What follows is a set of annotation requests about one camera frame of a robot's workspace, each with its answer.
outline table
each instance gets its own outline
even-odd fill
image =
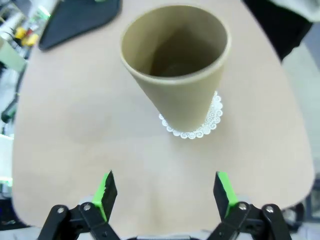
[[[186,140],[168,133],[120,60],[132,19],[163,0],[123,1],[108,25],[41,52],[21,88],[13,147],[13,201],[42,226],[52,206],[73,208],[113,170],[110,224],[120,236],[213,229],[216,171],[261,207],[302,200],[314,180],[304,122],[275,51],[239,0],[178,0],[229,24],[232,50],[218,89],[221,123]]]

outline black cloth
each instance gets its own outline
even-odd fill
[[[268,36],[282,61],[310,30],[312,23],[304,17],[268,0],[243,0]]]
[[[53,11],[39,49],[47,50],[110,22],[120,11],[121,0],[65,0]]]

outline lace doily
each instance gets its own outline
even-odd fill
[[[170,133],[173,133],[174,136],[180,136],[182,139],[195,139],[202,138],[204,135],[208,135],[212,130],[217,128],[217,124],[220,123],[220,117],[222,116],[222,103],[221,97],[218,96],[218,92],[214,92],[214,96],[212,98],[212,102],[206,115],[204,123],[196,130],[190,132],[181,132],[174,130],[165,118],[159,114],[159,118],[162,120],[162,125],[166,127],[166,130]]]

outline tan paper cup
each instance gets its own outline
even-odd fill
[[[131,23],[121,59],[171,127],[204,123],[231,48],[224,23],[205,9],[164,6]]]

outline black mat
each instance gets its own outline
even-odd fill
[[[39,41],[47,50],[75,36],[110,22],[119,12],[121,0],[64,0],[53,11]]]
[[[12,199],[0,199],[0,231],[29,228],[16,215]]]
[[[243,2],[259,22],[281,61],[300,45],[312,26],[304,17],[269,0]]]

